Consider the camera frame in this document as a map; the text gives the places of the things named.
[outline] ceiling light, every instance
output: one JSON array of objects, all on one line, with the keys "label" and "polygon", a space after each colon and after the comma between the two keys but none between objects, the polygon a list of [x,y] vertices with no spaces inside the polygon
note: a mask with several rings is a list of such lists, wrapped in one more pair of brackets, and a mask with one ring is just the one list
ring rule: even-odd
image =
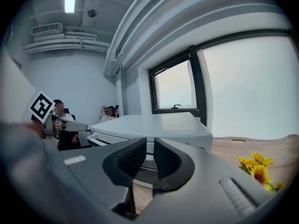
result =
[{"label": "ceiling light", "polygon": [[76,4],[76,0],[64,0],[64,11],[66,13],[74,13],[75,4]]}]

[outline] window handle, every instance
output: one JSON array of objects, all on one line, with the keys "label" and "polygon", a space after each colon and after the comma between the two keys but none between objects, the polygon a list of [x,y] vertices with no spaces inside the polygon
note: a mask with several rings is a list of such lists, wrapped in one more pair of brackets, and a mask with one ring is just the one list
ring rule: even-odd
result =
[{"label": "window handle", "polygon": [[178,109],[178,107],[176,107],[177,105],[174,105],[171,109]]}]

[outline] ceiling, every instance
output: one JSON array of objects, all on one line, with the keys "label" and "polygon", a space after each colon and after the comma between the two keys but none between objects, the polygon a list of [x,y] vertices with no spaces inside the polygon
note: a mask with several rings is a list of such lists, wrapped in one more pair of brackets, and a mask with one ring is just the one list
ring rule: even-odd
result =
[{"label": "ceiling", "polygon": [[[111,42],[126,11],[134,0],[76,0],[73,14],[64,12],[64,0],[28,0],[17,15],[18,24],[29,28],[60,22],[64,26],[87,27],[108,33],[104,42]],[[94,9],[95,17],[87,12]]]}]

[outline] window frame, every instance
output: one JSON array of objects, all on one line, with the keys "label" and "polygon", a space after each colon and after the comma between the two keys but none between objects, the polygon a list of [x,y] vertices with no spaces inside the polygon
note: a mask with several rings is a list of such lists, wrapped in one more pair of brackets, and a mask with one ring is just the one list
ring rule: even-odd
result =
[{"label": "window frame", "polygon": [[[195,96],[196,96],[196,108],[189,109],[158,109],[157,107],[157,90],[155,83],[155,76],[162,72],[181,64],[184,61],[190,60],[190,65],[193,74]],[[204,79],[202,76],[201,67],[198,60],[197,51],[194,45],[190,46],[188,50],[185,50],[168,60],[160,63],[158,66],[149,70],[149,88],[151,107],[153,114],[165,114],[165,113],[180,113],[190,112],[195,117],[200,117],[200,121],[206,126],[206,92]]]}]

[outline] wooden surface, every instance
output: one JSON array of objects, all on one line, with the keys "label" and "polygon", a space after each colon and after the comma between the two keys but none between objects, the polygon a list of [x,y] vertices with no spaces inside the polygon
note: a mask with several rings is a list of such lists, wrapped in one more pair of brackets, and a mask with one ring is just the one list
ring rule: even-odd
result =
[{"label": "wooden surface", "polygon": [[[290,135],[279,140],[254,140],[248,138],[214,138],[212,153],[240,166],[238,156],[246,159],[253,152],[260,153],[264,158],[273,158],[274,165],[268,166],[269,176],[274,184],[279,182],[288,186],[299,167],[299,136]],[[152,200],[152,189],[133,184],[136,212],[140,214]]]}]

